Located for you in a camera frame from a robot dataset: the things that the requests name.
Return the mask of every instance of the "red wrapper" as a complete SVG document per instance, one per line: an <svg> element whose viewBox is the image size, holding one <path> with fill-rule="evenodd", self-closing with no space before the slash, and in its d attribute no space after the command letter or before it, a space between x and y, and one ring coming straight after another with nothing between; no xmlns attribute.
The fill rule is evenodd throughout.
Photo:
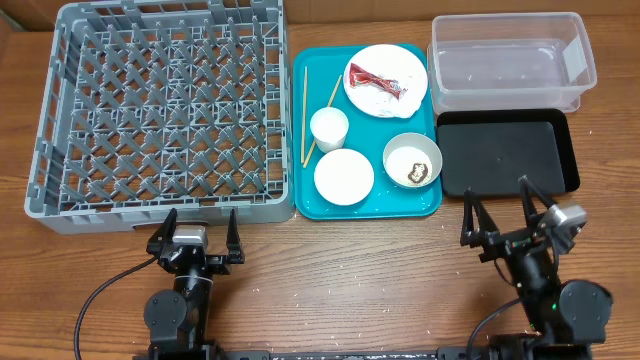
<svg viewBox="0 0 640 360"><path fill-rule="evenodd" d="M393 95L398 100L400 99L400 96L407 91L407 89L403 89L400 86L400 83L397 80L382 79L370 72L367 72L354 63L351 63L351 68L349 68L349 84L351 87L363 84L374 84Z"/></svg>

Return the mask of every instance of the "dish rack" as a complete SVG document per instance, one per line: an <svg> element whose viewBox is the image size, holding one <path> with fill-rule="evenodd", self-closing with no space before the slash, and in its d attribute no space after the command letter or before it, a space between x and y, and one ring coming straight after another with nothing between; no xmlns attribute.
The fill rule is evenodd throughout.
<svg viewBox="0 0 640 360"><path fill-rule="evenodd" d="M295 211L282 0L68 4L56 21L27 214L59 233Z"/></svg>

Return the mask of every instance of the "teal tray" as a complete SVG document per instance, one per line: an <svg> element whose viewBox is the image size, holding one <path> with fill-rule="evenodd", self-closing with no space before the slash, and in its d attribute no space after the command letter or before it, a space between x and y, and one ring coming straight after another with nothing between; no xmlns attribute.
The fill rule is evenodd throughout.
<svg viewBox="0 0 640 360"><path fill-rule="evenodd" d="M424 53L413 45L400 45L415 54L425 65ZM422 101L422 106L409 119L380 119L369 116L356 108L340 84L332 106L342 110L349 118L349 132L344 147L353 149L369 159L374 171L373 189L361 202L352 206L336 206L326 201L313 183L313 173L324 155L319 149L313 151L306 169L300 162L302 128L302 98L304 96L304 68L308 68L307 130L305 156L313 142L309 129L311 116L327 106L331 92L344 72L345 66L365 46L342 46L310 48L301 52L293 65L293 166L295 202L298 210L314 220L348 220L427 216L435 212L442 203L440 176L428 186L419 189L404 189L395 185L384 171L382 152L387 142L405 132L425 134L435 141L435 123L431 105L431 86Z"/></svg>

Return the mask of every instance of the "bowl with food residue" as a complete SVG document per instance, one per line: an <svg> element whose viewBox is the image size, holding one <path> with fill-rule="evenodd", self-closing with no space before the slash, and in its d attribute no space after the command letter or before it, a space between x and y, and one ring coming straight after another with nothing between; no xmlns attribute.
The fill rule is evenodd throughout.
<svg viewBox="0 0 640 360"><path fill-rule="evenodd" d="M442 170L438 145L418 133L397 135L382 154L384 170L401 187L415 189L432 183Z"/></svg>

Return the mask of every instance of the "chopsticks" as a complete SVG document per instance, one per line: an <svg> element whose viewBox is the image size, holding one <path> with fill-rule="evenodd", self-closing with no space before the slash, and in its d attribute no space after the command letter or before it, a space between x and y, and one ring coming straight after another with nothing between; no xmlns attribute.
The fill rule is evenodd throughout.
<svg viewBox="0 0 640 360"><path fill-rule="evenodd" d="M304 98L302 98L302 150L300 153L300 163L304 164L304 139L307 131L307 67L304 67Z"/></svg>
<svg viewBox="0 0 640 360"><path fill-rule="evenodd" d="M342 75L338 77L338 82L336 82L336 86L333 88L333 93L331 94L331 98L329 99L329 105L327 105L327 107L331 107L331 104L333 103L333 99L336 97L336 93L338 92L338 87L340 86L341 80L342 80ZM302 166L303 168L305 169L307 168L307 165L309 164L309 159L311 159L311 154L313 154L313 149L315 148L316 148L316 140L314 139L313 143L311 144L311 149L309 149L309 154L307 154L307 159L304 161L304 165Z"/></svg>

